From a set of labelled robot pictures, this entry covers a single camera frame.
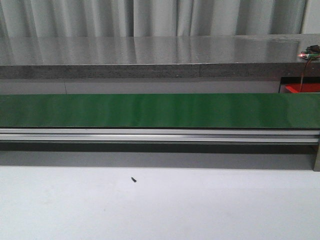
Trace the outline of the red plastic tray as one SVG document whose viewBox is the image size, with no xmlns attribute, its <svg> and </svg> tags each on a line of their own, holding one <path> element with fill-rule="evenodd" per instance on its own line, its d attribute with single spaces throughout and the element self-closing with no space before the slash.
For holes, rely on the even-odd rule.
<svg viewBox="0 0 320 240">
<path fill-rule="evenodd" d="M 297 83 L 287 84 L 284 86 L 284 93 L 319 93 L 320 84 L 319 83 L 306 83 L 302 86 Z"/>
</svg>

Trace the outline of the aluminium conveyor frame rail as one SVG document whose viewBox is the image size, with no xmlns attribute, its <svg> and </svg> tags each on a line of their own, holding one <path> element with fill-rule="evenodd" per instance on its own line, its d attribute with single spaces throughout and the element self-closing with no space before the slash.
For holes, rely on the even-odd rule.
<svg viewBox="0 0 320 240">
<path fill-rule="evenodd" d="M 2 128 L 3 166 L 320 169 L 317 129 Z"/>
</svg>

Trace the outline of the green conveyor belt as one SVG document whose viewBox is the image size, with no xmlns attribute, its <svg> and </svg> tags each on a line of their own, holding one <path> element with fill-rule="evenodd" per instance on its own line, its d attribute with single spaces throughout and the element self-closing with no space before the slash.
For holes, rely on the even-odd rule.
<svg viewBox="0 0 320 240">
<path fill-rule="evenodd" d="M 3 128 L 318 129 L 317 93 L 17 94 Z"/>
</svg>

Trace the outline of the small green circuit board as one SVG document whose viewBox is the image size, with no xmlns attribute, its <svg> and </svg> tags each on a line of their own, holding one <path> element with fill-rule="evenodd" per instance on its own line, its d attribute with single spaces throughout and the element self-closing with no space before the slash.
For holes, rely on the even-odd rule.
<svg viewBox="0 0 320 240">
<path fill-rule="evenodd" d="M 302 51 L 298 54 L 298 57 L 305 60 L 317 60 L 320 58 L 320 53 L 312 51 Z"/>
</svg>

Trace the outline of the grey stone counter shelf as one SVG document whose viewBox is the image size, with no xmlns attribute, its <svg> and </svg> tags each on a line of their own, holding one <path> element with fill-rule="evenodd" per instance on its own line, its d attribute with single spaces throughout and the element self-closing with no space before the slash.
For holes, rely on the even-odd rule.
<svg viewBox="0 0 320 240">
<path fill-rule="evenodd" d="M 12 37 L 0 40 L 2 79 L 282 78 L 320 75 L 299 53 L 318 34 Z"/>
</svg>

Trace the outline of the grey white curtain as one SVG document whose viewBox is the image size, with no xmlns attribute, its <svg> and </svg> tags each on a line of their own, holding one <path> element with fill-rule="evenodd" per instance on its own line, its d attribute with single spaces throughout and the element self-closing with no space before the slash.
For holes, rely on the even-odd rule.
<svg viewBox="0 0 320 240">
<path fill-rule="evenodd" d="M 2 37 L 316 34 L 317 0 L 3 0 Z"/>
</svg>

